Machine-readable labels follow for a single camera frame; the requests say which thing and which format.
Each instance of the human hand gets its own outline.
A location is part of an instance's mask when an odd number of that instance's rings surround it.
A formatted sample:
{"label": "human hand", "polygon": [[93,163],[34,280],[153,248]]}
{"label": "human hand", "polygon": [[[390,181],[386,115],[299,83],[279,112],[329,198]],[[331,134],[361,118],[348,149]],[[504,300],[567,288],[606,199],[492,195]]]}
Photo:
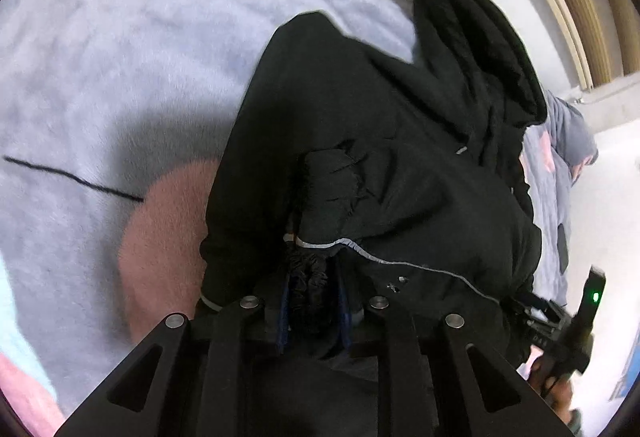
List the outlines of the human hand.
{"label": "human hand", "polygon": [[556,382],[555,377],[549,377],[545,380],[545,377],[540,373],[540,367],[542,365],[542,356],[536,359],[531,365],[531,373],[527,382],[538,394],[542,391],[544,386],[545,390],[551,391],[547,394],[547,398],[551,400],[551,408],[556,415],[562,420],[563,423],[569,424],[571,421],[571,399],[574,396],[574,391],[571,387],[571,382],[568,379],[561,379]]}

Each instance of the black jacket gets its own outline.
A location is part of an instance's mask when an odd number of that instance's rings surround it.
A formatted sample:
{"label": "black jacket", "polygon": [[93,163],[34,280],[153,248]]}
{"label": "black jacket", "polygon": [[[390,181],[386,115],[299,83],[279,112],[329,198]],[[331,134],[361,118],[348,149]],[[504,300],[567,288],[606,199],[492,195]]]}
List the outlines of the black jacket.
{"label": "black jacket", "polygon": [[249,293],[291,231],[343,248],[338,265],[355,260],[415,312],[462,314],[515,364],[526,350],[508,348],[498,303],[530,289],[540,258],[518,157],[545,100],[490,0],[414,0],[414,21],[420,67],[320,13],[276,31],[210,193],[202,294],[224,306]]}

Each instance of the bed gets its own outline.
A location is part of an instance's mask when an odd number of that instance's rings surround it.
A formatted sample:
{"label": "bed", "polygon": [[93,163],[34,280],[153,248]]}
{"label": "bed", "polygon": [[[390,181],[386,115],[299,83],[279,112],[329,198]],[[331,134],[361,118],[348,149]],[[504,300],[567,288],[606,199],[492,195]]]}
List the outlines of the bed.
{"label": "bed", "polygon": [[[414,60],[412,0],[0,1],[0,388],[36,437],[165,314],[193,314],[244,89],[276,27],[311,9]],[[522,162],[543,231],[536,292],[562,304],[568,191],[596,149],[546,97]]]}

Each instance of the triangular cutout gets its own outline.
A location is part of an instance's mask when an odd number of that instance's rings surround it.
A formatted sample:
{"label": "triangular cutout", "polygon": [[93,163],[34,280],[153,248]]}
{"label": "triangular cutout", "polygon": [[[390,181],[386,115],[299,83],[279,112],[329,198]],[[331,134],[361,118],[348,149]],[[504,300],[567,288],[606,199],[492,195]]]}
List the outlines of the triangular cutout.
{"label": "triangular cutout", "polygon": [[519,394],[475,345],[469,345],[466,353],[487,412],[494,413],[520,402]]}
{"label": "triangular cutout", "polygon": [[110,403],[141,412],[149,395],[151,382],[162,356],[162,347],[153,345],[146,354],[124,375],[107,396]]}

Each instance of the metal bolt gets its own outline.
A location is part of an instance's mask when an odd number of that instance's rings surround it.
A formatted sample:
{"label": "metal bolt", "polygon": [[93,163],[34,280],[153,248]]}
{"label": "metal bolt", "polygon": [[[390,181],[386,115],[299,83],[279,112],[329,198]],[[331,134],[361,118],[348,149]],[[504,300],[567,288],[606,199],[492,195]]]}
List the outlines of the metal bolt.
{"label": "metal bolt", "polygon": [[369,300],[369,305],[374,309],[386,309],[389,306],[389,300],[384,296],[373,296],[373,298]]}
{"label": "metal bolt", "polygon": [[240,306],[243,309],[255,309],[258,305],[260,305],[258,296],[245,296],[240,300]]}
{"label": "metal bolt", "polygon": [[177,329],[184,323],[184,316],[182,314],[172,314],[164,320],[164,324],[170,329]]}
{"label": "metal bolt", "polygon": [[465,319],[459,314],[448,314],[444,321],[452,329],[459,329],[465,324]]}

